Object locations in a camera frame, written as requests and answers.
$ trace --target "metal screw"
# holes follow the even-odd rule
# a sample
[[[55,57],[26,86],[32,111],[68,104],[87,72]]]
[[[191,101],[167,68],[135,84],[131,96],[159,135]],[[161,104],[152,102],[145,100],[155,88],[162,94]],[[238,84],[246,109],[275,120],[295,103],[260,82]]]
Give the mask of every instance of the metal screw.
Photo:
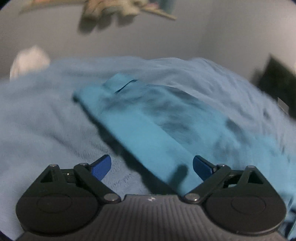
[[[185,195],[185,199],[189,202],[197,202],[200,196],[197,193],[188,193]]]
[[[104,196],[104,199],[109,202],[117,201],[120,197],[116,193],[108,193]]]

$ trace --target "dark object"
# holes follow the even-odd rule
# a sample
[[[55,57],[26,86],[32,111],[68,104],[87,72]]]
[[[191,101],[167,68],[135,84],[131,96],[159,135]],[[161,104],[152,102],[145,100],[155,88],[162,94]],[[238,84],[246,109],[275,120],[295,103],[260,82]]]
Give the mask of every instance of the dark object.
[[[296,76],[274,57],[270,58],[258,88],[276,101],[280,98],[289,106],[289,115],[296,118]]]
[[[212,171],[184,197],[126,195],[121,201],[88,165],[76,165],[70,182],[50,165],[17,204],[25,230],[18,241],[285,240],[277,232],[285,204],[256,167],[236,171],[200,156],[193,166],[198,175]]]
[[[6,235],[0,231],[0,241],[12,241],[12,240],[6,237]]]
[[[0,0],[0,10],[9,2],[9,0]]]

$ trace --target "bed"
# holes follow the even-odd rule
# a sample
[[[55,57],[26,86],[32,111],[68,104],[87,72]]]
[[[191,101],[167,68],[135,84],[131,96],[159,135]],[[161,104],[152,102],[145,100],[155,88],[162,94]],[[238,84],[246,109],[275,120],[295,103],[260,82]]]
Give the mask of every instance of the bed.
[[[77,89],[104,83],[119,72],[198,98],[244,129],[271,137],[287,160],[296,162],[295,121],[270,96],[209,60],[136,57],[56,60],[44,71],[0,85],[0,230],[11,239],[22,233],[15,214],[18,199],[49,164],[72,168],[109,154],[112,168],[103,183],[121,197],[162,192],[165,188],[143,168],[127,166],[122,147],[111,145],[116,141],[91,122],[73,101]],[[144,184],[143,172],[155,190]]]

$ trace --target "fabric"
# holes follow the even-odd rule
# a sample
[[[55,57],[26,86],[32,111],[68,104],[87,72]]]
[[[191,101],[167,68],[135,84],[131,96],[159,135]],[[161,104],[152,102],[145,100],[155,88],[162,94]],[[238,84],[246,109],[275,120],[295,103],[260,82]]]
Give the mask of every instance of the fabric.
[[[117,74],[75,97],[143,166],[181,196],[202,183],[192,167],[195,155],[237,170],[255,165],[279,193],[296,193],[296,156],[288,158],[274,139],[245,131],[183,91]]]
[[[54,61],[46,70],[0,84],[0,230],[11,239],[22,233],[16,202],[52,163],[72,168],[109,154],[112,167],[102,181],[122,198],[128,193],[169,191],[141,165],[126,162],[131,157],[126,158],[116,141],[72,99],[76,89],[102,84],[119,72],[145,84],[183,90],[244,129],[272,136],[283,153],[295,151],[295,122],[269,96],[209,60],[112,57]],[[154,182],[154,189],[148,181]]]

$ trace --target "gray wall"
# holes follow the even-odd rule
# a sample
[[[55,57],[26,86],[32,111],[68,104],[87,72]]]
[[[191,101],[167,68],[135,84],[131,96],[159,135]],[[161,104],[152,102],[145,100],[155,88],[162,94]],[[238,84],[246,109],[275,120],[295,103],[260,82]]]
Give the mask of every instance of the gray wall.
[[[124,56],[189,59],[197,50],[213,0],[177,0],[177,21],[142,13],[130,23],[114,16],[98,25],[80,21],[82,5],[59,6],[19,14],[24,0],[11,0],[0,11],[0,76],[23,48],[35,44],[51,58]]]
[[[296,62],[296,4],[291,0],[215,0],[199,55],[252,80],[274,54]]]

